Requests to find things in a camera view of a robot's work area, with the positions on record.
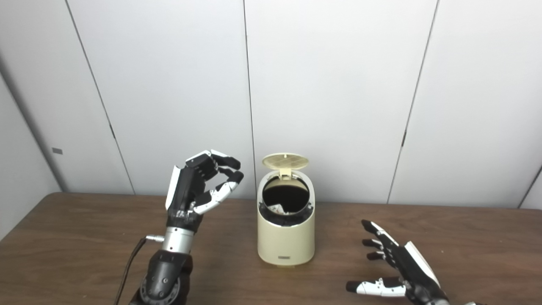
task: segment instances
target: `brown tabletop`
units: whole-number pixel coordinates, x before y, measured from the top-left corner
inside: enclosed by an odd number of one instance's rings
[[[164,234],[164,199],[47,196],[0,242],[0,304],[111,304],[137,241]],[[227,200],[196,234],[188,305],[410,304],[345,291],[348,280],[397,275],[365,258],[362,218],[399,243],[412,240],[453,305],[542,304],[542,211],[317,202],[314,258],[278,268],[256,252],[255,202]],[[120,304],[158,248],[148,242],[139,252]]]

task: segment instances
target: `trash can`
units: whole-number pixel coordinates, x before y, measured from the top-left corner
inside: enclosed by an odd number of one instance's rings
[[[274,265],[306,263],[314,256],[314,188],[299,170],[308,159],[279,153],[263,164],[273,171],[258,186],[258,254]]]

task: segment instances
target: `robotic hand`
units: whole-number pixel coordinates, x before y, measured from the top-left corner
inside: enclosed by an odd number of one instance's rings
[[[184,305],[190,289],[192,257],[190,249],[203,214],[218,206],[239,185],[243,173],[241,163],[233,157],[211,150],[186,160],[184,168],[175,166],[166,197],[167,222],[165,236],[148,235],[138,244],[131,260],[145,239],[162,242],[149,261],[149,268],[130,305]],[[222,173],[228,179],[205,192],[205,182]],[[130,262],[125,270],[126,278]],[[120,299],[122,287],[115,303]]]
[[[406,296],[416,305],[450,305],[444,291],[412,242],[399,244],[380,226],[372,221],[362,220],[366,231],[377,239],[364,239],[363,245],[375,247],[380,251],[367,254],[369,260],[383,259],[399,270],[401,277],[380,278],[377,281],[349,281],[346,290],[353,293],[383,297]],[[481,305],[469,302],[465,305]]]

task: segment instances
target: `trash can lid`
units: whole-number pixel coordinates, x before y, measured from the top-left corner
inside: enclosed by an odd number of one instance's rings
[[[262,163],[270,169],[302,169],[308,165],[308,159],[298,154],[280,152],[265,156]]]

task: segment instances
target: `white wall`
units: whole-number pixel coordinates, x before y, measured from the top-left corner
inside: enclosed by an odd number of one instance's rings
[[[174,164],[216,149],[242,163],[232,196],[254,198],[243,1],[69,5],[135,192],[165,194]]]
[[[436,1],[246,0],[254,150],[317,200],[386,203]]]
[[[521,208],[542,209],[542,177],[539,175],[523,200]]]
[[[1,1],[0,61],[65,190],[133,193],[63,0]]]
[[[440,1],[390,203],[518,206],[542,163],[541,15]]]
[[[0,240],[46,195],[60,191],[0,75]]]

